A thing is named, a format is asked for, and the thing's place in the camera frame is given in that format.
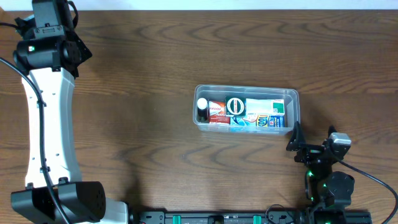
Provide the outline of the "blue Kool Fever box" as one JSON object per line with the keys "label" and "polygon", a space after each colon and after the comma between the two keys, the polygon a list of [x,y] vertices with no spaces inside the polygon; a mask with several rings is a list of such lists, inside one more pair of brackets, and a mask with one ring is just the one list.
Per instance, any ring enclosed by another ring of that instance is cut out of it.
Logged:
{"label": "blue Kool Fever box", "polygon": [[285,119],[279,115],[251,113],[245,116],[233,117],[230,119],[233,126],[255,126],[258,128],[284,128]]}

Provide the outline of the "white Panadol box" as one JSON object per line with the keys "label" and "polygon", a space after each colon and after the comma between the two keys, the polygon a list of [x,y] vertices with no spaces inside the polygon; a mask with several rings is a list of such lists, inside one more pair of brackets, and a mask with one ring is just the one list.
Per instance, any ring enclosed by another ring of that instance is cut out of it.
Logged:
{"label": "white Panadol box", "polygon": [[246,99],[246,111],[256,114],[285,115],[284,100]]}

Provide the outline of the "clear plastic container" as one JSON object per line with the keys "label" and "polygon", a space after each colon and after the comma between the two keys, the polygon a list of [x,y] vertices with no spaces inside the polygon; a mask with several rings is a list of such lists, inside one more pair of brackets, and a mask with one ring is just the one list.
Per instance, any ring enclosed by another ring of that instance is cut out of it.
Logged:
{"label": "clear plastic container", "polygon": [[300,121],[294,89],[198,85],[193,122],[201,131],[285,135]]}

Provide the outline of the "red Panadol box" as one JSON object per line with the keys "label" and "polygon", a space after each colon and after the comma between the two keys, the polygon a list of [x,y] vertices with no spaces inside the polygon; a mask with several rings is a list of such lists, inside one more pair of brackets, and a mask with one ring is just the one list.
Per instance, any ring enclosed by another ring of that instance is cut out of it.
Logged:
{"label": "red Panadol box", "polygon": [[226,103],[222,101],[209,101],[209,123],[229,124],[230,117],[226,115]]}

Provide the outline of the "black bottle white cap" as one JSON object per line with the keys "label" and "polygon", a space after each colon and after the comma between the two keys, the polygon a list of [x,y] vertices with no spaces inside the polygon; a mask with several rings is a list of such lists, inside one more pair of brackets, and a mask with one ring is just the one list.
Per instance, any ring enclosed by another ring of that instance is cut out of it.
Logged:
{"label": "black bottle white cap", "polygon": [[205,98],[197,100],[197,119],[201,123],[208,121],[208,101]]}

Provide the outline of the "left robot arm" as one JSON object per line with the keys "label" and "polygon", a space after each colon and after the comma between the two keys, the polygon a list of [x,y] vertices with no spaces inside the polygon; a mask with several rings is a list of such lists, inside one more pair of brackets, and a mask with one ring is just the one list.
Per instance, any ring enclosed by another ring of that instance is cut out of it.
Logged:
{"label": "left robot arm", "polygon": [[78,12],[66,0],[34,0],[16,19],[22,36],[12,69],[22,77],[29,112],[25,188],[11,194],[15,212],[33,223],[128,223],[128,206],[84,181],[75,153],[72,98],[78,67],[91,52],[76,34]]}

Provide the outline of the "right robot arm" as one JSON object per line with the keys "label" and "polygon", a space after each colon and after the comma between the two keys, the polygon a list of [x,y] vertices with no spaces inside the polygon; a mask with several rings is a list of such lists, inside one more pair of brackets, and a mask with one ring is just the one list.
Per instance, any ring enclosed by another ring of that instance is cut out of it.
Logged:
{"label": "right robot arm", "polygon": [[295,223],[346,223],[345,207],[351,204],[354,178],[332,166],[341,162],[351,147],[351,139],[330,126],[321,145],[306,143],[298,121],[294,123],[287,151],[295,151],[294,161],[307,168],[305,195],[312,204],[297,212]]}

